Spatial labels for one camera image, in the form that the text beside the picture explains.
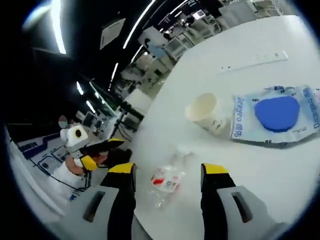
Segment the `blue sponge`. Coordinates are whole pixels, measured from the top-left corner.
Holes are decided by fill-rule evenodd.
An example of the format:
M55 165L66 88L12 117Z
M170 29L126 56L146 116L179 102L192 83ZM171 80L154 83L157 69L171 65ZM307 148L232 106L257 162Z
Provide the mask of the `blue sponge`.
M254 106L256 118L265 129L272 132L286 132L296 125L300 105L291 96L264 99Z

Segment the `fluorescent light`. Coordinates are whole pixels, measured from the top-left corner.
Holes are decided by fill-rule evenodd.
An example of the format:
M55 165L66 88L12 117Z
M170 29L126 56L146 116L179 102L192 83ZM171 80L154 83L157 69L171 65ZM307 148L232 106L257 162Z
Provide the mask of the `fluorescent light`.
M112 80L114 79L114 77L115 77L115 74L116 74L116 71L117 71L117 67L118 67L118 62L115 64L115 66L114 66L114 69L113 69L113 73L112 73L112 76L111 76L111 82L112 82Z
M158 10L163 6L163 4L165 4L167 2L167 0L163 1L161 3L161 5L152 13L152 15L149 17L149 20L152 19L154 17L154 15L158 12ZM145 27L147 26L147 24L149 23L149 20L143 25L142 29L145 29Z
M82 90L82 88L81 88L81 86L80 86L80 84L79 84L78 81L76 82L76 88L78 89L78 91L79 91L79 93L80 93L81 95L84 94L84 91Z
M53 26L53 32L56 44L58 45L59 52L66 54L64 41L62 39L61 26L60 26L60 11L61 11L61 0L52 0L51 2L51 20Z
M143 47L143 45L141 45L141 46L139 47L138 51L136 51L135 55L134 55L133 58L131 59L131 62L130 62L131 64L134 62L136 56L138 55L138 53L140 52L140 50L142 49L142 47Z
M96 110L95 110L94 107L91 105L91 103L90 103L88 100L87 100L85 103L88 105L88 107L91 109L91 111L95 114L95 113L96 113Z
M156 2L156 0L152 0L152 1L149 3L149 5L146 6L145 10L141 13L140 17L138 18L138 20L137 20L137 21L135 22L135 24L133 25L133 27L132 27L132 29L131 29L131 31L130 31L128 37L127 37L127 39L125 40L124 45L123 45L123 47L122 47L123 49L125 49L125 48L127 47L128 43L129 43L129 41L130 41L130 39L131 39L131 37L132 37L132 34L134 34L134 32L135 32L138 24L140 23L140 21L142 20L142 18L144 17L144 15L146 15L146 13L148 12L148 10L152 7L152 5L153 5L155 2Z
M165 17L164 17L164 18L162 18L162 19L161 19L161 21L158 23L158 25L160 25L160 24L161 24L161 22L162 22L163 20L165 20L167 16L168 16L168 14L167 14L167 15L165 15Z
M192 16L194 17L195 20L199 20L199 19L203 19L206 16L206 14L202 10L199 10L194 14L192 14Z
M177 10L178 8L180 8L183 4L185 4L186 2L188 2L188 0L184 0L182 3L180 3L175 9L173 9L169 14L173 14L175 10Z
M176 15L174 15L174 17L178 17L180 14L182 14L182 11L178 12Z

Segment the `white table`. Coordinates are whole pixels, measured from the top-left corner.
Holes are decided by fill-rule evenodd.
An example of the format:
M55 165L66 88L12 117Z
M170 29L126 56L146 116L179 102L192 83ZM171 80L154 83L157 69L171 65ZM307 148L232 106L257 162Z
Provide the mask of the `white table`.
M288 60L221 73L257 54L285 51ZM225 166L234 182L260 198L277 222L292 223L306 207L320 172L320 138L290 149L270 149L223 141L184 117L196 96L215 93L226 106L231 94L265 87L309 84L320 87L318 49L297 16L277 16L224 31L187 51L167 78L131 144L137 171L135 215L153 240L200 240L200 166ZM195 157L188 162L180 192L166 210L150 208L146 190L152 171L166 164L178 145Z

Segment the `clear plastic bottle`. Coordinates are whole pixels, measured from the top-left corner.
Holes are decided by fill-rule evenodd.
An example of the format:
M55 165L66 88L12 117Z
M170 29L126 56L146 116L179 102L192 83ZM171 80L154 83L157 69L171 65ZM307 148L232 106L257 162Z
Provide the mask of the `clear plastic bottle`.
M153 173L149 198L155 208L163 209L171 201L186 174L185 165L189 155L176 150L170 162L158 167Z

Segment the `paper cup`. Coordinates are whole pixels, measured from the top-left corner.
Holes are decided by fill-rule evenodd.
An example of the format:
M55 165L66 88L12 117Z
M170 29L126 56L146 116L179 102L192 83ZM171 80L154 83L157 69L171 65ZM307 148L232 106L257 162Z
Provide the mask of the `paper cup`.
M218 136L227 124L227 118L222 114L218 103L214 94L204 93L186 107L185 117L204 130Z

